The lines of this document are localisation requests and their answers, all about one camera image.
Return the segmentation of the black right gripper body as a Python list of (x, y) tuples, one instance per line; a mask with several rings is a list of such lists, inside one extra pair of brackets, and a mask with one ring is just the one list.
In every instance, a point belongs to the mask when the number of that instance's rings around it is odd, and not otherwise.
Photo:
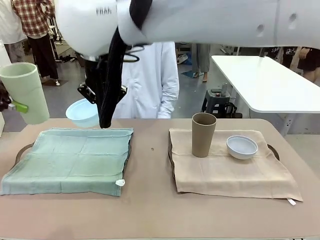
[(86, 78), (85, 83), (94, 93), (103, 92), (101, 73), (100, 73), (100, 63), (101, 63), (101, 59), (99, 57), (94, 59), (84, 60), (85, 78)]

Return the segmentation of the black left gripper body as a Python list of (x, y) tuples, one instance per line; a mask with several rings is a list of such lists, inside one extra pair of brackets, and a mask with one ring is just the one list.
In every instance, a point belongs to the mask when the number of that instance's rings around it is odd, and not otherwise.
[(11, 103), (12, 101), (7, 89), (5, 88), (4, 84), (0, 82), (0, 112), (8, 109), (9, 104)]

